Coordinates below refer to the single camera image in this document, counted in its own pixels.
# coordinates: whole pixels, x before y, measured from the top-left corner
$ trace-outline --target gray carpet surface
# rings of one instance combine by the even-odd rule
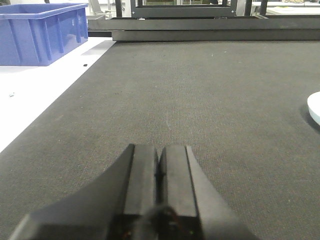
[[[262,240],[319,240],[319,63],[312,41],[115,44],[0,154],[0,239],[135,143],[191,145]]]

